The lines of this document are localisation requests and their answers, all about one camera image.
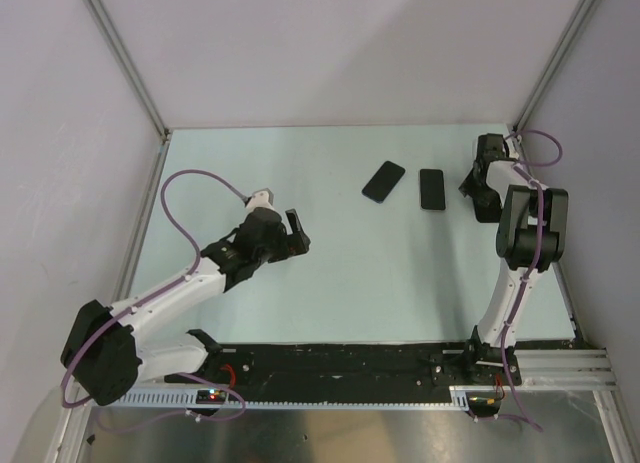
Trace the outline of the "black smartphone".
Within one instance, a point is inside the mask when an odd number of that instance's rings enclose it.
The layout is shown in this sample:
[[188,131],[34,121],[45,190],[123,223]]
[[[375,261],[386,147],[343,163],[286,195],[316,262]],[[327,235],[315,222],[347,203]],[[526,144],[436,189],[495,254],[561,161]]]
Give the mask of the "black smartphone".
[[440,169],[419,171],[420,207],[429,211],[446,209],[444,173]]

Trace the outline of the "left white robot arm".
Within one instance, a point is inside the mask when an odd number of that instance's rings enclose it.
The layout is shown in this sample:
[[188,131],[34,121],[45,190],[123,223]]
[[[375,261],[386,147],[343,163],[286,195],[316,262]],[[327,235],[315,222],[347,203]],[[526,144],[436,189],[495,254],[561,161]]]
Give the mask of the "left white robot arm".
[[154,332],[192,307],[250,279],[264,264],[310,249],[293,209],[279,214],[258,207],[232,233],[198,253],[194,266],[137,297],[109,306],[84,304],[61,354],[65,381],[75,380],[100,406],[124,396],[136,383],[178,373],[214,380],[222,359],[214,340],[195,329],[171,342],[152,344]]

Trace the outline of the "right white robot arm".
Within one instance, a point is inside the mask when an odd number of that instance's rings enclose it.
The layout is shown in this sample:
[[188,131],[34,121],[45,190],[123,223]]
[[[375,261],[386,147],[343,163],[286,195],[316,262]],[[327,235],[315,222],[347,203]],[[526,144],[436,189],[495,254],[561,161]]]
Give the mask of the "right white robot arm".
[[569,194],[530,175],[523,164],[492,152],[477,156],[460,192],[483,221],[498,224],[500,269],[486,312],[465,344],[462,374],[473,384],[515,381],[520,313],[542,273],[564,253]]

